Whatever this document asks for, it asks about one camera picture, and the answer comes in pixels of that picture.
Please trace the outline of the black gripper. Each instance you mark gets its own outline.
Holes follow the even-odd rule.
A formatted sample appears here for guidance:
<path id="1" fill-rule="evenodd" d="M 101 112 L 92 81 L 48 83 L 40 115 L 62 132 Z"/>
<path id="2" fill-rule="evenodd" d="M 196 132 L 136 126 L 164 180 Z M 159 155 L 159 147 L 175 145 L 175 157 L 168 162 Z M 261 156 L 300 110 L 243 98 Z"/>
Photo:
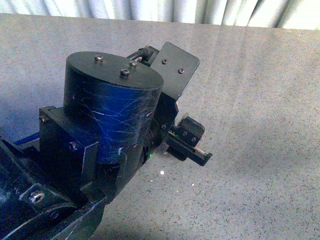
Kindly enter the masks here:
<path id="1" fill-rule="evenodd" d="M 163 143 L 168 145 L 167 152 L 180 161 L 189 158 L 203 167 L 212 157 L 211 153 L 196 148 L 205 132 L 205 127 L 187 113 L 175 125 L 178 112 L 177 101 L 162 92 L 144 141 L 143 163 Z"/>

